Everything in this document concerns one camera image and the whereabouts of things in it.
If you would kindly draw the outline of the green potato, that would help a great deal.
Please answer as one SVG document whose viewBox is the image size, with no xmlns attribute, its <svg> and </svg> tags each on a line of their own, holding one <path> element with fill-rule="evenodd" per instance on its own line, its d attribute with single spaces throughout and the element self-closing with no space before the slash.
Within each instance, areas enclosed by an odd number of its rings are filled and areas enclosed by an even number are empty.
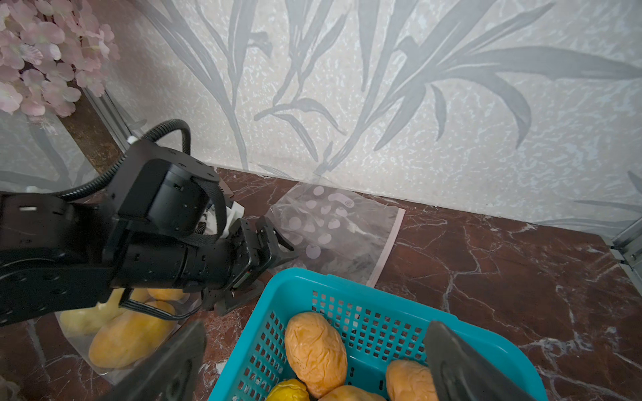
<svg viewBox="0 0 642 401">
<path fill-rule="evenodd" d="M 127 309 L 119 306 L 123 292 L 123 288 L 113 290 L 107 302 L 98 302 L 94 307 L 60 312 L 58 321 L 63 334 L 73 338 L 99 332 L 102 327 L 127 312 Z"/>
</svg>

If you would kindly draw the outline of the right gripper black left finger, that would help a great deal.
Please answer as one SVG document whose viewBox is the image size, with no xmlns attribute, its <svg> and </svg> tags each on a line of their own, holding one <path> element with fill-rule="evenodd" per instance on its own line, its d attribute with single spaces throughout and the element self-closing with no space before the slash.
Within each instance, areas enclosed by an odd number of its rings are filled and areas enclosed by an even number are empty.
<svg viewBox="0 0 642 401">
<path fill-rule="evenodd" d="M 206 346 L 203 323 L 191 322 L 100 398 L 113 401 L 192 400 Z"/>
</svg>

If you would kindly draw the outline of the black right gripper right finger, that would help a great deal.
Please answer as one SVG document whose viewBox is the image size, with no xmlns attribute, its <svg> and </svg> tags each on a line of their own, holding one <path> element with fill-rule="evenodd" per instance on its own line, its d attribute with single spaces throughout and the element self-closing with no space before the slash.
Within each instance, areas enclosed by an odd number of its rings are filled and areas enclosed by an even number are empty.
<svg viewBox="0 0 642 401">
<path fill-rule="evenodd" d="M 439 400 L 534 401 L 443 322 L 430 322 L 423 345 Z"/>
</svg>

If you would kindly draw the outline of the artificial pink blossom tree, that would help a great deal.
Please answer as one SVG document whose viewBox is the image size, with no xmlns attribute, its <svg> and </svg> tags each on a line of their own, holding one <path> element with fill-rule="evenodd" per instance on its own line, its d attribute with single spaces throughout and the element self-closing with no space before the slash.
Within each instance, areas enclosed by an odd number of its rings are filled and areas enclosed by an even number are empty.
<svg viewBox="0 0 642 401">
<path fill-rule="evenodd" d="M 112 28 L 87 1 L 1 3 L 1 112 L 39 128 L 58 118 L 98 172 L 120 150 L 90 97 L 105 94 L 107 67 L 119 58 Z"/>
</svg>

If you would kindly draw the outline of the teal plastic basket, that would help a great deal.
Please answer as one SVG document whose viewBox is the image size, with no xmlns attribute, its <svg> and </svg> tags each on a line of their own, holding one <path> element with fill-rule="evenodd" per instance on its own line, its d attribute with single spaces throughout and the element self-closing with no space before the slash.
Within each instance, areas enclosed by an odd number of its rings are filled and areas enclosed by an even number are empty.
<svg viewBox="0 0 642 401">
<path fill-rule="evenodd" d="M 263 291 L 209 398 L 264 400 L 278 383 L 295 378 L 285 331 L 302 312 L 316 312 L 338 331 L 348 357 L 346 382 L 365 391 L 386 396 L 386 369 L 394 359 L 424 363 L 426 329 L 439 321 L 534 399 L 547 397 L 533 364 L 502 336 L 365 285 L 292 268 Z"/>
</svg>

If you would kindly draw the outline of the yellow orange potato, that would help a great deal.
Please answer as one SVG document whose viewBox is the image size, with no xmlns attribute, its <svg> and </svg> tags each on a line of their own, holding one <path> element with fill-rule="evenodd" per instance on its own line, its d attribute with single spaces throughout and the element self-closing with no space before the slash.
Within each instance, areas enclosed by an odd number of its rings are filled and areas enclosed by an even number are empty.
<svg viewBox="0 0 642 401">
<path fill-rule="evenodd" d="M 125 312 L 97 332 L 90 344 L 90 362 L 100 369 L 126 368 L 156 351 L 176 325 L 175 321 Z"/>
</svg>

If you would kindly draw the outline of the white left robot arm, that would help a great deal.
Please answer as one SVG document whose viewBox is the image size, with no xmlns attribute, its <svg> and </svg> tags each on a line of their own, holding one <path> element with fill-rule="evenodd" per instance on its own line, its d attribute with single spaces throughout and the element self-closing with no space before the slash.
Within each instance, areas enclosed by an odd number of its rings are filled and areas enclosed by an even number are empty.
<svg viewBox="0 0 642 401">
<path fill-rule="evenodd" d="M 227 221 L 217 172 L 191 156 L 183 120 L 167 120 L 110 170 L 54 193 L 1 195 L 1 323 L 88 308 L 122 290 L 120 306 L 177 320 L 132 297 L 137 288 L 200 295 L 229 312 L 269 268 L 297 257 L 269 219 Z"/>
</svg>

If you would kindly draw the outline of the clear dotted zipper bag back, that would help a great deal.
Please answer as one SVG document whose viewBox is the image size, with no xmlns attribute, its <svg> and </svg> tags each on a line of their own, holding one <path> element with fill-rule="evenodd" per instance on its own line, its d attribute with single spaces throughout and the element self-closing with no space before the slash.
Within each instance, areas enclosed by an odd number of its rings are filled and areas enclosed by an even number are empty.
<svg viewBox="0 0 642 401">
<path fill-rule="evenodd" d="M 374 287 L 405 215 L 352 191 L 299 183 L 267 212 L 298 253 L 274 271 L 297 267 Z"/>
</svg>

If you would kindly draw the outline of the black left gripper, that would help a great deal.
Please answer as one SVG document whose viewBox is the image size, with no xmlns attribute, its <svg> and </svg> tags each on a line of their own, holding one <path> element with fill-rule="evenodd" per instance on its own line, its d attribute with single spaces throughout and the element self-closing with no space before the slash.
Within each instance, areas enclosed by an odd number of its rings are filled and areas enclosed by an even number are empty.
<svg viewBox="0 0 642 401">
<path fill-rule="evenodd" d="M 114 270 L 112 287 L 203 290 L 200 309 L 217 316 L 259 298 L 263 272 L 299 253 L 267 217 L 257 232 L 239 220 L 224 237 L 226 206 L 212 167 L 137 141 L 102 201 L 102 262 Z"/>
</svg>

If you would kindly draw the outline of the orange potato in basket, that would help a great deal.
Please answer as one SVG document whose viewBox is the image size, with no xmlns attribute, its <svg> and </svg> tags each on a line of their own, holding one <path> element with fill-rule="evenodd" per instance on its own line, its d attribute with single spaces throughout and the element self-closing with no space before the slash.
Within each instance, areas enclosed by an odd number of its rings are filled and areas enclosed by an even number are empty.
<svg viewBox="0 0 642 401">
<path fill-rule="evenodd" d="M 285 331 L 289 365 L 316 399 L 345 384 L 348 359 L 339 332 L 316 312 L 292 317 Z"/>
</svg>

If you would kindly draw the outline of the clear dotted zipper bag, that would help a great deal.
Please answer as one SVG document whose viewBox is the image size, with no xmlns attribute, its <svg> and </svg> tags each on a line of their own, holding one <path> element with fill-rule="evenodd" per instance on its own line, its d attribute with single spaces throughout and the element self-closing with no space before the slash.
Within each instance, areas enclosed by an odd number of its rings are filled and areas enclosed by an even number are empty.
<svg viewBox="0 0 642 401">
<path fill-rule="evenodd" d="M 299 183 L 267 212 L 298 253 L 274 271 L 297 267 L 374 287 L 405 215 L 352 191 Z"/>
<path fill-rule="evenodd" d="M 107 302 L 55 314 L 63 335 L 93 371 L 111 384 L 122 381 L 185 322 L 120 307 L 123 292 L 115 289 Z"/>
</svg>

